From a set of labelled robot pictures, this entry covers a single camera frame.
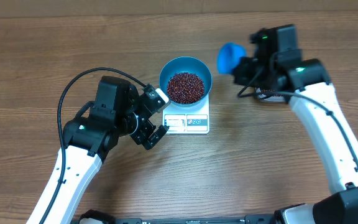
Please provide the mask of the blue plastic measuring scoop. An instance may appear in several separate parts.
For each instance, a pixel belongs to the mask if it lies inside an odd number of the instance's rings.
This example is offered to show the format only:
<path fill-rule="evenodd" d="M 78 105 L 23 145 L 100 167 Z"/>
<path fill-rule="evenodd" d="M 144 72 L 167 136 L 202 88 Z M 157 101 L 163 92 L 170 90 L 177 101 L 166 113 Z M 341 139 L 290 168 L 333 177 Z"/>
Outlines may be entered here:
<path fill-rule="evenodd" d="M 235 43 L 224 44 L 217 56 L 217 70 L 220 74 L 231 74 L 240 64 L 241 58 L 247 56 L 246 49 Z"/>

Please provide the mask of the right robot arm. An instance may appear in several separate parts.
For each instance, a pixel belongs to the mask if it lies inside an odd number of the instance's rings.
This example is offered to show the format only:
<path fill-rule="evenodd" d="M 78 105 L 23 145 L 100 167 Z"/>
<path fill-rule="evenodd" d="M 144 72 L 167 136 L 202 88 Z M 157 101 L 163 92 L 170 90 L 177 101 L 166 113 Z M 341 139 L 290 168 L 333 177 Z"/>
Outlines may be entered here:
<path fill-rule="evenodd" d="M 314 204 L 281 208 L 271 223 L 358 223 L 358 140 L 331 79 L 318 59 L 241 57 L 229 69 L 236 84 L 284 96 L 323 163 L 331 195 Z"/>

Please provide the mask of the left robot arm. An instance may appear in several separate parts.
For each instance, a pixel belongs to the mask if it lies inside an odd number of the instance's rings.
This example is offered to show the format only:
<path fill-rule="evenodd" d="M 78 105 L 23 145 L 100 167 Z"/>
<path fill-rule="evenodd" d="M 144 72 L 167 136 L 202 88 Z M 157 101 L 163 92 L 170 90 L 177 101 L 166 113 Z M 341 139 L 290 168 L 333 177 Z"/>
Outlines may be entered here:
<path fill-rule="evenodd" d="M 63 147 L 28 223 L 70 223 L 87 186 L 120 137 L 130 136 L 146 150 L 161 140 L 168 126 L 155 126 L 149 119 L 170 100 L 152 85 L 143 91 L 138 94 L 127 80 L 102 77 L 95 100 L 66 123 Z"/>

